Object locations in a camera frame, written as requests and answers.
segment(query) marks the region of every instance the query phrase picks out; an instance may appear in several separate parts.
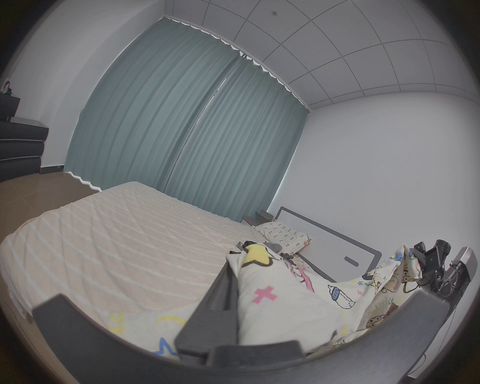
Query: curtain fold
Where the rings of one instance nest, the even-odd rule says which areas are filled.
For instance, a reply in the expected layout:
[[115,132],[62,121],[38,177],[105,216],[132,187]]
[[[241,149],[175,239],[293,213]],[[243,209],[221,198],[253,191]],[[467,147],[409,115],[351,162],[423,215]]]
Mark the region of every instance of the curtain fold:
[[163,191],[195,122],[239,60],[220,40],[161,19],[98,83],[65,170],[101,189],[136,180]]
[[165,193],[236,221],[268,208],[307,115],[283,85],[242,58],[192,130]]

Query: tiled ceiling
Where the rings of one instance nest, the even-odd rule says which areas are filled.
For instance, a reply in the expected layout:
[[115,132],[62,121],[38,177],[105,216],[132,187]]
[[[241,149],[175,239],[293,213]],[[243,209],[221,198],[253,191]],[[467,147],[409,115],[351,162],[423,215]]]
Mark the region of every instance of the tiled ceiling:
[[417,0],[166,0],[272,70],[310,109],[394,92],[480,104],[451,37]]

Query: mattress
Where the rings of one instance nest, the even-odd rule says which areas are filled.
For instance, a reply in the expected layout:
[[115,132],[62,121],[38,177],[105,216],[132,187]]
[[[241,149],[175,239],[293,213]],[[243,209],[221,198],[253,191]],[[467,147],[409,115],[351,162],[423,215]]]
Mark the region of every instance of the mattress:
[[0,245],[12,300],[28,314],[63,293],[106,327],[108,314],[198,302],[253,227],[206,212],[138,182],[48,211]]

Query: headboard frame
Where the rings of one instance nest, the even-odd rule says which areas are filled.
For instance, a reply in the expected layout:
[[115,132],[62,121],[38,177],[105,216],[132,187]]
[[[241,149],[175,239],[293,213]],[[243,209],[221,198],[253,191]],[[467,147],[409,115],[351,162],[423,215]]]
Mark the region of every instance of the headboard frame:
[[331,282],[362,276],[374,269],[382,257],[381,252],[285,207],[280,207],[275,220],[308,234],[312,242],[297,255]]

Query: curtain pleat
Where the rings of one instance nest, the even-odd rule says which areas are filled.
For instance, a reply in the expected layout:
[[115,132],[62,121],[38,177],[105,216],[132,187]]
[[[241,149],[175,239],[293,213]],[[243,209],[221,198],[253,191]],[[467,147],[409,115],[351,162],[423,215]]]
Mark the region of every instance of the curtain pleat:
[[195,125],[165,193],[236,221],[266,209],[307,115],[284,86],[243,58]]
[[195,122],[240,60],[220,40],[161,19],[96,86],[65,170],[102,189],[136,180],[163,191]]

